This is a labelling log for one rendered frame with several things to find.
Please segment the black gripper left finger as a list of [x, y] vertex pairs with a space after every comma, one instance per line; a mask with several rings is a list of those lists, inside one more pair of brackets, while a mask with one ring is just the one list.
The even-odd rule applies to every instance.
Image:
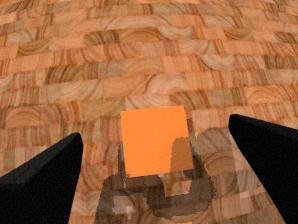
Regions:
[[0, 177], [0, 224], [68, 224], [82, 141], [73, 132]]

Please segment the orange block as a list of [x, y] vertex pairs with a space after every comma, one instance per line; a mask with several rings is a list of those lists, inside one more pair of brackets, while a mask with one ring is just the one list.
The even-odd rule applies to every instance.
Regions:
[[193, 169], [184, 105], [121, 112], [126, 177]]

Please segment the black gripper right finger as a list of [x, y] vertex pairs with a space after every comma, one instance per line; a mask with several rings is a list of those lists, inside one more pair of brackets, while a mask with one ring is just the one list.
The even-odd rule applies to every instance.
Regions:
[[298, 224], [298, 129], [230, 115], [229, 132], [286, 224]]

